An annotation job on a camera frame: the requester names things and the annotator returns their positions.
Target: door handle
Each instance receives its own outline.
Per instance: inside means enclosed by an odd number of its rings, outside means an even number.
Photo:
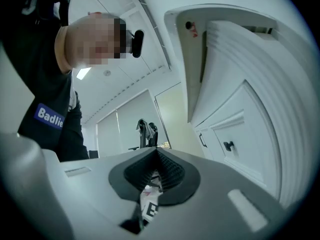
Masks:
[[[226,149],[227,151],[231,151],[231,147],[232,147],[232,146],[235,146],[232,141],[230,141],[229,143],[228,143],[228,142],[224,142],[223,145],[224,145],[224,147],[225,147],[225,149]]]
[[[201,136],[202,136],[202,133],[200,133],[200,135],[199,135],[199,138],[200,138],[200,141],[201,141],[202,145],[203,145],[204,147],[208,148],[207,145],[203,143],[203,141],[202,141],[202,139],[201,139]]]

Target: blue patch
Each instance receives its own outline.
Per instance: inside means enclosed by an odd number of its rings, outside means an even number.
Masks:
[[[48,126],[60,130],[62,129],[65,121],[65,118],[62,115],[58,114],[42,103],[38,105],[33,117]]]

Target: sleeve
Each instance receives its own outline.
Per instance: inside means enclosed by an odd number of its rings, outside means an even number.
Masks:
[[[81,132],[81,106],[77,92],[75,94],[76,106],[67,113],[55,151],[60,162],[89,159]]]

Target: ceiling light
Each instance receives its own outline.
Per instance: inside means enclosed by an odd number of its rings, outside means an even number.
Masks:
[[[82,80],[85,77],[85,75],[89,72],[90,69],[91,67],[81,68],[78,74],[76,74],[76,78]]]

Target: ceiling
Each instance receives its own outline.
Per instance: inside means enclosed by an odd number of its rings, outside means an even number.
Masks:
[[[111,61],[108,65],[94,66],[82,80],[76,78],[79,70],[73,71],[73,86],[78,92],[83,125],[121,93],[129,92],[130,87],[141,79],[147,78],[159,68],[169,69],[154,30],[157,26],[151,24],[141,1],[143,0],[71,0],[70,2],[69,23],[86,16],[88,12],[112,13],[124,19],[132,33],[136,30],[144,31],[139,58],[127,54],[126,58]],[[106,70],[111,72],[110,76],[104,75]]]

